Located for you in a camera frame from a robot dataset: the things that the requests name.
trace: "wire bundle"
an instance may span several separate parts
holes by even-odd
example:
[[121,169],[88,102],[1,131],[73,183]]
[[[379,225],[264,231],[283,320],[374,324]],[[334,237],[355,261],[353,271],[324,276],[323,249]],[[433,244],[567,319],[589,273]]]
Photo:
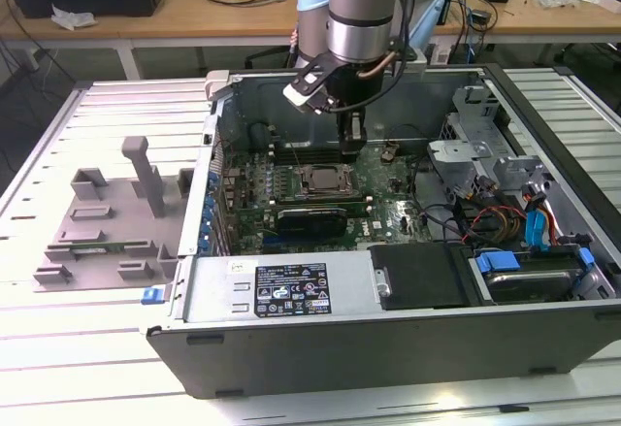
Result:
[[[450,63],[451,59],[455,55],[455,52],[457,51],[457,48],[459,48],[459,44],[462,38],[464,37],[464,35],[465,35],[464,42],[469,46],[467,63],[471,62],[470,61],[471,56],[473,57],[473,62],[474,62],[475,58],[481,53],[481,51],[483,50],[483,47],[485,46],[485,35],[487,34],[487,32],[493,29],[496,26],[496,23],[498,22],[498,9],[496,9],[496,6],[488,0],[479,0],[487,4],[492,9],[492,17],[490,18],[490,21],[486,23],[485,25],[481,25],[481,24],[477,24],[473,22],[472,9],[468,6],[468,0],[453,0],[453,1],[459,4],[459,7],[462,13],[461,14],[462,27],[459,32],[459,35],[457,36],[457,41],[455,42],[455,46],[453,46],[453,49],[451,50],[450,55],[448,56],[448,62]],[[472,47],[468,44],[468,36],[470,34],[470,30],[480,34],[477,51],[474,51]]]

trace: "gray plastic part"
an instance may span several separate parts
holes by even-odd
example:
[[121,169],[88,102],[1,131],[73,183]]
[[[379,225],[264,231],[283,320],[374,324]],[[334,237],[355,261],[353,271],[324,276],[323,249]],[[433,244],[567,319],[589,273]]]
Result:
[[157,170],[151,169],[148,163],[147,148],[147,137],[127,137],[123,141],[121,152],[123,156],[132,161],[153,216],[163,217],[162,179]]
[[78,169],[71,180],[71,186],[81,200],[98,200],[97,188],[106,186],[106,180],[99,169]]
[[60,233],[58,241],[60,243],[70,242],[102,242],[104,233],[100,229],[91,230],[66,230]]
[[76,261],[76,255],[69,248],[54,248],[45,251],[49,261],[57,263],[63,261]]
[[73,220],[110,219],[113,216],[113,210],[108,205],[74,208],[69,216]]
[[168,279],[175,277],[177,271],[177,257],[171,256],[166,249],[165,245],[162,245],[157,252],[157,263],[161,266],[164,276]]
[[[35,291],[145,287],[174,278],[193,173],[184,169],[178,177],[161,178],[155,167],[148,168],[155,191],[162,198],[160,217],[153,217],[147,199],[136,195],[131,180],[106,181],[97,169],[78,170],[72,181],[76,197],[40,268],[47,272],[64,266],[67,279],[60,279],[58,273],[35,275],[40,283]],[[88,200],[82,199],[84,192]],[[119,263],[135,260],[145,261],[145,269],[123,269],[124,279],[118,272]]]
[[181,169],[179,170],[179,177],[177,179],[177,185],[179,186],[179,192],[181,198],[187,198],[190,194],[190,185],[192,184],[192,177],[194,176],[194,169]]
[[116,271],[122,279],[153,279],[155,274],[145,260],[120,261]]
[[157,246],[151,240],[145,242],[144,245],[126,246],[125,252],[130,258],[148,258],[150,256],[157,256]]
[[73,276],[62,264],[53,264],[37,268],[34,277],[40,284],[67,284]]

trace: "blue latch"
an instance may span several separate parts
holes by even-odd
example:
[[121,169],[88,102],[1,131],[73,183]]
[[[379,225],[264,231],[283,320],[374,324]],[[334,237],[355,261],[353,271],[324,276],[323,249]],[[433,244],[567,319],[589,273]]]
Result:
[[209,173],[207,174],[207,179],[207,185],[209,187],[216,187],[218,182],[220,181],[220,176],[215,172],[209,171]]
[[524,230],[524,240],[529,246],[538,246],[541,251],[548,251],[549,245],[543,242],[543,232],[547,218],[539,210],[526,213],[526,229]]
[[163,288],[147,287],[140,303],[143,305],[161,305],[164,301]]
[[595,258],[593,257],[593,254],[591,253],[591,250],[589,248],[581,248],[578,252],[578,256],[584,263],[584,266],[586,266],[587,270],[595,266]]
[[212,220],[213,219],[213,211],[210,210],[209,208],[204,208],[203,209],[203,218],[207,221]]
[[520,269],[520,263],[512,251],[487,251],[481,253],[475,261],[482,274]]

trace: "desk leg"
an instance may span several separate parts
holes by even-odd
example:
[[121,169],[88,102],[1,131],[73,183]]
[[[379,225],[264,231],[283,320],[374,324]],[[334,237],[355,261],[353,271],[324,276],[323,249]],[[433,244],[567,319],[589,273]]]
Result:
[[127,45],[116,48],[116,52],[118,53],[118,58],[125,71],[125,78],[127,80],[141,80],[143,78],[143,73],[141,72],[140,64],[136,59],[134,50]]
[[448,64],[448,56],[453,49],[455,43],[454,38],[440,36],[434,45],[434,51],[431,54],[431,65],[446,65]]

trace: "connector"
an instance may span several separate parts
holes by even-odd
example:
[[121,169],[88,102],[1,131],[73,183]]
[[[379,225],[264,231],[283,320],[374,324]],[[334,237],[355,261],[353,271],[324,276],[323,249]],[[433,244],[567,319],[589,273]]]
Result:
[[478,176],[476,178],[476,183],[478,183],[478,186],[485,190],[498,190],[498,184],[491,180],[489,177]]

